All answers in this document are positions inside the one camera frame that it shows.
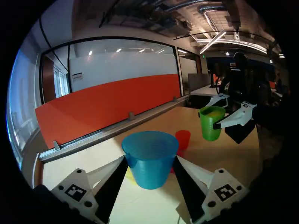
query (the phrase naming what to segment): green cup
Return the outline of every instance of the green cup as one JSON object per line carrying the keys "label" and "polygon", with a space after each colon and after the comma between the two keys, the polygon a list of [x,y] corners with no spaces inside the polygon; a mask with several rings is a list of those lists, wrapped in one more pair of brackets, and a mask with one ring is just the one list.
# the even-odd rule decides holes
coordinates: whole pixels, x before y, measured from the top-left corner
{"label": "green cup", "polygon": [[214,130],[213,124],[224,118],[225,109],[219,106],[207,106],[201,108],[199,114],[203,138],[207,141],[217,140],[220,136],[221,128]]}

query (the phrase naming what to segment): orange panel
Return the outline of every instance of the orange panel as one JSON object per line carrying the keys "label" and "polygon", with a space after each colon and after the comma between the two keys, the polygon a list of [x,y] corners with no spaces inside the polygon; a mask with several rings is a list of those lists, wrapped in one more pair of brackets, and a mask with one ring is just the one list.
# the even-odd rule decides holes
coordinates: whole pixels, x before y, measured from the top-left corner
{"label": "orange panel", "polygon": [[49,149],[179,98],[177,74],[105,83],[73,92],[35,109]]}

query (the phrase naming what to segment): desk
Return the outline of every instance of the desk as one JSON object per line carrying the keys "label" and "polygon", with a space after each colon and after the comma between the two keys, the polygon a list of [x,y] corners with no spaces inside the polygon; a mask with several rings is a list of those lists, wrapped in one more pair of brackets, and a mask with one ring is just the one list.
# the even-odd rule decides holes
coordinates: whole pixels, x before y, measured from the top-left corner
{"label": "desk", "polygon": [[191,95],[202,95],[202,94],[207,94],[207,95],[217,95],[217,91],[215,88],[210,88],[211,85],[207,85],[203,88],[197,89],[192,91],[190,94]]}
{"label": "desk", "polygon": [[[207,170],[225,168],[245,186],[258,175],[261,167],[256,128],[239,145],[224,131],[216,141],[202,138],[198,110],[175,107],[114,138],[67,157],[46,163],[43,184],[50,190],[76,168],[90,172],[123,155],[122,140],[139,131],[163,131],[172,135],[189,130],[191,139],[184,158]],[[126,177],[110,215],[110,223],[189,223],[189,214],[174,174],[156,190],[145,190]]]}

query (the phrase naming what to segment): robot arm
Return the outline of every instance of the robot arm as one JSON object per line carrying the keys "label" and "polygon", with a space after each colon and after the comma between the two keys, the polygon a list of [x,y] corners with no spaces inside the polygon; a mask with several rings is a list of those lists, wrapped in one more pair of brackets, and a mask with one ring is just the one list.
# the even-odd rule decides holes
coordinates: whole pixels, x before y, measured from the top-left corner
{"label": "robot arm", "polygon": [[[220,100],[225,99],[226,100],[226,106],[228,105],[228,97],[229,95],[220,93],[218,95],[212,96],[209,103],[206,106],[212,106],[215,103],[217,103]],[[249,122],[252,118],[252,110],[253,108],[256,107],[256,104],[251,104],[247,101],[244,101],[241,103],[241,107],[236,110],[234,113],[226,116],[224,119],[216,122],[213,125],[214,129],[219,129],[219,128],[226,128],[234,125],[240,124],[241,126],[244,126]]]}
{"label": "robot arm", "polygon": [[[108,224],[127,168],[122,156],[89,173],[75,169],[51,192],[83,217]],[[192,223],[201,224],[219,216],[248,193],[225,169],[213,173],[176,156],[173,170]]]}

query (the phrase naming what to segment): blue cup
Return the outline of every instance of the blue cup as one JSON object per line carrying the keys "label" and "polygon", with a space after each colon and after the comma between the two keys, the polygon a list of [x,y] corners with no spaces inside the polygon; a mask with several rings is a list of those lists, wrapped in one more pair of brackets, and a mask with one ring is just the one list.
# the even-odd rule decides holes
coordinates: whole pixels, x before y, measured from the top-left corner
{"label": "blue cup", "polygon": [[166,182],[179,142],[164,132],[143,131],[127,136],[121,147],[136,183],[152,190]]}

